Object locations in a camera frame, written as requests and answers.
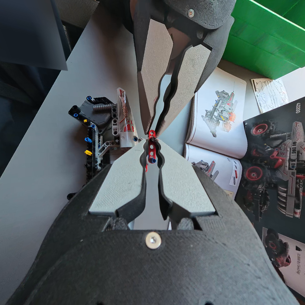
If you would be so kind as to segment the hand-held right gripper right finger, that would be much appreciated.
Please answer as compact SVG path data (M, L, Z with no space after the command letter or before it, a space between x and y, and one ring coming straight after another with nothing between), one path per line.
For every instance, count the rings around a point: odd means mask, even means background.
M191 163L156 140L159 206L162 217L181 220L215 214L215 208Z

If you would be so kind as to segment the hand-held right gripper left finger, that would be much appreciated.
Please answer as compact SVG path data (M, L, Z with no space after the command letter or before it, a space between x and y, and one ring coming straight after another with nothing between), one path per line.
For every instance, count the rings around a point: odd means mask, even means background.
M146 205L147 139L120 156L109 169L90 214L137 218Z

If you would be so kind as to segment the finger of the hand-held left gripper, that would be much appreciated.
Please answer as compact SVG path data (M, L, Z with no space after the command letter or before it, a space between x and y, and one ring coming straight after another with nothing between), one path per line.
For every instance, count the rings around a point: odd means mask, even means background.
M189 46L183 52L164 94L164 107L156 125L156 136L161 135L169 127L193 98L210 53L211 51L203 45Z
M160 96L160 82L169 65L173 40L166 26L150 20L142 67L137 74L142 126L148 134L155 117L155 104Z

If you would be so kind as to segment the red lego beam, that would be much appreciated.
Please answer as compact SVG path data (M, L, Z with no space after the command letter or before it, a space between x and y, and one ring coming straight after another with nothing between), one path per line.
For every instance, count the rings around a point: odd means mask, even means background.
M156 161L156 133L151 129L148 133L148 158L146 172L148 170L148 163L155 164Z

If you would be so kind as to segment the grey red lego truck model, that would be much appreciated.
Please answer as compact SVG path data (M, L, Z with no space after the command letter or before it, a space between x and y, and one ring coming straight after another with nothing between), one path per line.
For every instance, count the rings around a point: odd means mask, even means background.
M143 139L138 136L125 90L117 88L116 92L117 102L87 96L81 106L74 105L68 112L87 129L86 183Z

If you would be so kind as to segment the lego instruction booklet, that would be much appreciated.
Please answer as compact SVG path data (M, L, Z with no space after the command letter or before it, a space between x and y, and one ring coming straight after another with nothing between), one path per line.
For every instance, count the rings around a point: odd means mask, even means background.
M242 178L246 154L243 126L246 81L219 68L195 93L184 157L232 199Z

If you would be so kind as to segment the dark lego set box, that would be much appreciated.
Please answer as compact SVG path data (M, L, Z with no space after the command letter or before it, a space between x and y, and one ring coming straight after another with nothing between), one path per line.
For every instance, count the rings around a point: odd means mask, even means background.
M305 98L243 122L247 152L236 202L276 271L305 297Z

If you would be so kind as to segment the green plastic bin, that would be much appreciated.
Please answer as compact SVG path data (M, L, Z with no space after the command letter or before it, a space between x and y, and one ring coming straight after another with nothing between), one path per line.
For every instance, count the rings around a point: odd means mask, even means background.
M237 0L222 59L271 79L305 65L304 0Z

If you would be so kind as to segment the white sticker sheet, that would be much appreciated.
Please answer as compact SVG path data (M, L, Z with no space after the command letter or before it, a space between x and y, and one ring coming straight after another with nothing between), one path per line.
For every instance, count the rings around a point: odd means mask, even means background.
M289 98L281 78L250 79L260 114L288 104Z

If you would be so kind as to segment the grey fabric chair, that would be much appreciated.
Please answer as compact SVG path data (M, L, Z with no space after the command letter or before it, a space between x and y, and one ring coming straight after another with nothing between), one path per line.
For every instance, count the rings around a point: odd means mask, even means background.
M96 10L96 0L55 0L62 21L84 29Z

